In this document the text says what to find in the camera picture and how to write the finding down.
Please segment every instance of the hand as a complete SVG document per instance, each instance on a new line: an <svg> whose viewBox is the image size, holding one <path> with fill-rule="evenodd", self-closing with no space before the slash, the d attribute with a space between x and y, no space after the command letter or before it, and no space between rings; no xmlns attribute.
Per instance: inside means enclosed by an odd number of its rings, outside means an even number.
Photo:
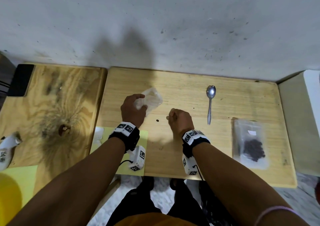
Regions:
<svg viewBox="0 0 320 226"><path fill-rule="evenodd" d="M144 105L140 110L138 110L134 106L134 102L136 99L144 97L144 94L133 94L126 97L121 106L121 116L123 122L131 122L137 128L142 125L144 118L146 117L147 106Z"/></svg>
<svg viewBox="0 0 320 226"><path fill-rule="evenodd" d="M172 108L167 116L167 120L173 134L178 135L180 138L182 138L185 132L195 128L190 114L184 110Z"/></svg>

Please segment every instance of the spoon handle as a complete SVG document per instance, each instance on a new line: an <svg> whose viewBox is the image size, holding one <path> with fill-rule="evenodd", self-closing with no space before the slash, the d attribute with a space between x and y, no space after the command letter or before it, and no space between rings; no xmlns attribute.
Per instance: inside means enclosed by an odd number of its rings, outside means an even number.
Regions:
<svg viewBox="0 0 320 226"><path fill-rule="evenodd" d="M208 125L211 123L211 99L209 99Z"/></svg>

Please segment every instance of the yellow paper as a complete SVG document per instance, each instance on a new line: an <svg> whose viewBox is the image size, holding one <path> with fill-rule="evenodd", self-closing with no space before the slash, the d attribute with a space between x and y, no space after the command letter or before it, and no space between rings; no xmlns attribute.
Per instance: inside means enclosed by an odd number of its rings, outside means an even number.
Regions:
<svg viewBox="0 0 320 226"><path fill-rule="evenodd" d="M109 135L114 130L114 127L103 127L103 128L104 128L104 131L103 131L102 139L100 140L101 144L106 142L106 140L108 139ZM146 156L148 156L148 153L147 153L147 140L148 140L148 131L141 130L140 131L140 139L139 139L137 145L140 145L140 146L145 148ZM90 153L95 151L98 147L99 147L99 145L94 143L94 141L93 141ZM129 159L129 154L127 154L127 153L123 155L123 158L122 158L121 161L124 161L126 159ZM129 168L129 164L130 164L130 162L124 162L122 165L120 165L118 170L117 170L117 172L116 172L116 174L119 174L119 175L131 175L131 176L143 176L144 175L144 167L141 170L133 171L132 169Z"/></svg>
<svg viewBox="0 0 320 226"><path fill-rule="evenodd" d="M33 197L33 189L36 182L37 165L8 168L0 173L10 176L18 184L22 195L22 206Z"/></svg>

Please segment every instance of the metal spoon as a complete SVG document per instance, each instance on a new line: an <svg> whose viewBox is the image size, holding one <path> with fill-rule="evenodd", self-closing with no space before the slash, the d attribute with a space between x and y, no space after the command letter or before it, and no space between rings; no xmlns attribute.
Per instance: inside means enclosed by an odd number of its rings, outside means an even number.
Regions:
<svg viewBox="0 0 320 226"><path fill-rule="evenodd" d="M209 111L208 111L208 125L211 123L211 100L216 95L216 87L214 85L210 85L207 87L207 97L209 98Z"/></svg>

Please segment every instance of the person's left hand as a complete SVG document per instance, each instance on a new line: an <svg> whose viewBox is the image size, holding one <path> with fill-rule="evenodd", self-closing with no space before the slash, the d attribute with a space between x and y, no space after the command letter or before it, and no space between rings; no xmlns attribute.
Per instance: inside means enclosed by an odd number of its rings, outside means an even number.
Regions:
<svg viewBox="0 0 320 226"><path fill-rule="evenodd" d="M136 99L144 97L144 94L133 94L126 97L121 106L121 115L123 122L131 122L137 128L142 125L144 118L146 117L147 106L144 105L140 110L138 110L136 107L134 107L134 102Z"/></svg>

